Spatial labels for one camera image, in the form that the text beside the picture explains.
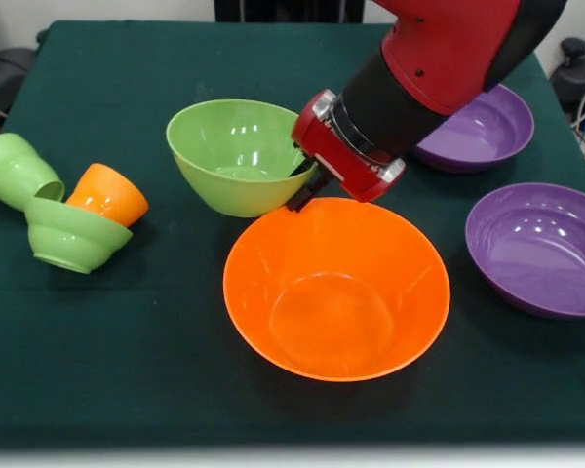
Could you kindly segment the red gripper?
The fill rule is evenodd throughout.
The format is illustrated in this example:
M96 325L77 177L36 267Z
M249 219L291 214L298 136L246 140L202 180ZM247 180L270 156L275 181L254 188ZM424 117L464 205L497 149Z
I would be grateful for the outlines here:
M305 161L291 176L311 169L313 161L318 163L319 171L286 203L289 211L300 212L334 178L355 200L366 203L383 195L403 176L406 168L403 159L396 158L388 164L368 160L350 142L339 123L344 124L351 136L360 134L350 125L340 96L329 89L315 95L296 119L292 141Z

